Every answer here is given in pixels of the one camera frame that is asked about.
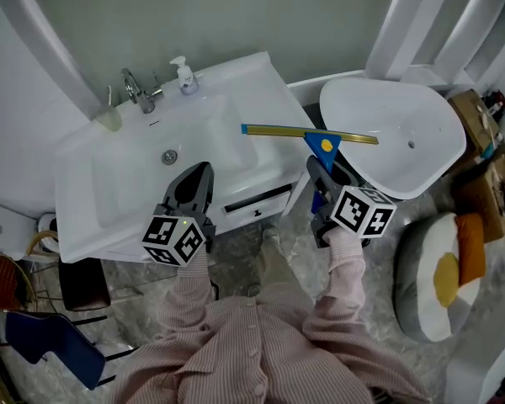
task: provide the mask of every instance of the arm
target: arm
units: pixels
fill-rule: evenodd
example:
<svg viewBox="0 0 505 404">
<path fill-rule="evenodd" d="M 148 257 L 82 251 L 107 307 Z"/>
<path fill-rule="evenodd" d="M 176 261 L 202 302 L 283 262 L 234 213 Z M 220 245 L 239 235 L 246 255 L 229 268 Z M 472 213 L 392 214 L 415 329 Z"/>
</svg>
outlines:
<svg viewBox="0 0 505 404">
<path fill-rule="evenodd" d="M 121 368 L 110 402 L 174 403 L 173 375 L 211 338 L 205 324 L 205 306 L 211 302 L 207 255 L 202 247 L 163 298 L 159 322 L 167 329 L 155 342 L 136 350 Z"/>
<path fill-rule="evenodd" d="M 304 335 L 332 353 L 369 388 L 402 402 L 428 402 L 421 382 L 394 353 L 375 343 L 359 312 L 365 270 L 360 240 L 337 227 L 324 240 L 330 247 L 329 283 L 303 325 Z"/>
</svg>

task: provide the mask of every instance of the shirt button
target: shirt button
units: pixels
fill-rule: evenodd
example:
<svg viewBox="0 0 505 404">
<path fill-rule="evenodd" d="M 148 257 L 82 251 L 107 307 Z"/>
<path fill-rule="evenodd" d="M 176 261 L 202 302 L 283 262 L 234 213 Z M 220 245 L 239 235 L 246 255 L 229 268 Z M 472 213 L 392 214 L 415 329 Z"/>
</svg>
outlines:
<svg viewBox="0 0 505 404">
<path fill-rule="evenodd" d="M 263 390 L 264 390 L 263 385 L 256 385 L 254 387 L 254 395 L 256 395 L 256 396 L 263 395 Z"/>
</svg>

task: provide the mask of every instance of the blue chair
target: blue chair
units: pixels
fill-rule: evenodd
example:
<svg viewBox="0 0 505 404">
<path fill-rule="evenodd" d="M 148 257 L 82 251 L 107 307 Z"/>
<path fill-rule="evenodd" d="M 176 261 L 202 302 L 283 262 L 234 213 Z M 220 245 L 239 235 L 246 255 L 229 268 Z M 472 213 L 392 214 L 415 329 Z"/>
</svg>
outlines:
<svg viewBox="0 0 505 404">
<path fill-rule="evenodd" d="M 76 325 L 100 322 L 106 316 L 71 322 L 62 314 L 21 313 L 6 314 L 6 341 L 31 364 L 37 364 L 47 353 L 53 352 L 60 361 L 91 391 L 112 381 L 115 375 L 101 380 L 107 361 L 133 353 L 136 348 L 105 357 Z"/>
</svg>

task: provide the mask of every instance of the pants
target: pants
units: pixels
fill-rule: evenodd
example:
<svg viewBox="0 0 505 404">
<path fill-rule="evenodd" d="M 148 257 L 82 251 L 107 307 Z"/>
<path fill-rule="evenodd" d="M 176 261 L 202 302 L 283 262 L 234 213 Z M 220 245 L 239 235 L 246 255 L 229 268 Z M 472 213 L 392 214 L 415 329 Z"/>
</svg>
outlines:
<svg viewBox="0 0 505 404">
<path fill-rule="evenodd" d="M 272 283 L 291 283 L 301 287 L 274 238 L 268 238 L 262 243 L 258 256 L 258 272 L 262 287 Z"/>
</svg>

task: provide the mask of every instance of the sink basin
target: sink basin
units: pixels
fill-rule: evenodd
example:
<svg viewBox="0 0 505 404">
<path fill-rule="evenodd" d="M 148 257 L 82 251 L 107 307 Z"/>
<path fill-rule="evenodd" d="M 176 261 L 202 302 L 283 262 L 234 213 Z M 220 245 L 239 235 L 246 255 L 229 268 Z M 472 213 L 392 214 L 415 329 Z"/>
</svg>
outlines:
<svg viewBox="0 0 505 404">
<path fill-rule="evenodd" d="M 329 130 L 376 136 L 379 145 L 341 142 L 338 150 L 369 183 L 397 199 L 424 192 L 465 151 L 465 132 L 449 103 L 431 88 L 339 78 L 320 94 Z"/>
<path fill-rule="evenodd" d="M 266 52 L 196 75 L 194 95 L 168 82 L 150 114 L 128 101 L 117 107 L 118 131 L 93 120 L 61 143 L 54 174 L 63 262 L 147 261 L 142 227 L 168 185 L 198 162 L 209 161 L 215 172 L 207 214 L 218 233 L 256 214 L 230 213 L 227 205 L 293 184 L 305 171 L 310 151 L 302 139 L 242 134 L 242 123 L 312 127 Z M 176 160 L 165 164 L 163 155 Z"/>
<path fill-rule="evenodd" d="M 147 118 L 134 121 L 94 153 L 93 184 L 101 227 L 131 214 L 149 213 L 162 201 L 168 184 L 200 157 L 212 163 L 215 191 L 258 162 L 250 137 L 241 135 L 242 121 L 229 98 L 200 97 L 186 104 L 178 98 L 177 102 L 176 108 L 165 103 Z M 174 124 L 162 123 L 163 114 Z M 167 151 L 177 154 L 171 165 L 163 164 Z"/>
</svg>

